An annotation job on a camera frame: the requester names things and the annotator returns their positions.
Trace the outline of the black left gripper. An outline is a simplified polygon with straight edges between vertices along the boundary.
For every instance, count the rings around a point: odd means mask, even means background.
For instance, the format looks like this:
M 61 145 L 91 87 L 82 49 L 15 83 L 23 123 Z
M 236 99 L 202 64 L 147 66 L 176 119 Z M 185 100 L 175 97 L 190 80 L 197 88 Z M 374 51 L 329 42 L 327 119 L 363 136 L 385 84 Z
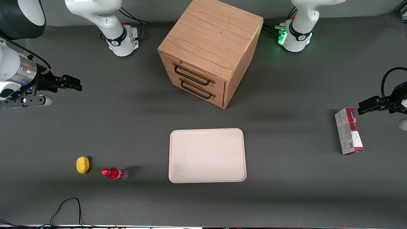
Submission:
M 388 110 L 390 114 L 401 113 L 407 114 L 406 109 L 406 97 L 407 97 L 407 82 L 403 82 L 396 86 L 391 95 L 385 96 L 384 93 L 385 83 L 381 83 L 381 95 L 382 103 L 380 103 L 381 97 L 373 96 L 359 103 L 359 108 L 357 109 L 359 115 L 363 115 L 373 111 L 385 111 Z

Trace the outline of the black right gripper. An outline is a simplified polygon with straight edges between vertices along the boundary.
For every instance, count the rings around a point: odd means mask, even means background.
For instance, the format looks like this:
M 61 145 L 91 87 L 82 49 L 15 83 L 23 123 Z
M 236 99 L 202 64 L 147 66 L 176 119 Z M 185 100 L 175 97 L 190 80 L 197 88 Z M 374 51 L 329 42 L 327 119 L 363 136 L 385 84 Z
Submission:
M 77 91 L 82 91 L 82 85 L 80 80 L 72 77 L 68 74 L 63 74 L 61 76 L 55 76 L 52 74 L 51 70 L 42 66 L 41 64 L 36 64 L 37 73 L 33 80 L 33 94 L 36 95 L 38 91 L 51 89 L 51 92 L 57 93 L 57 89 L 64 83 L 65 89 L 74 89 Z

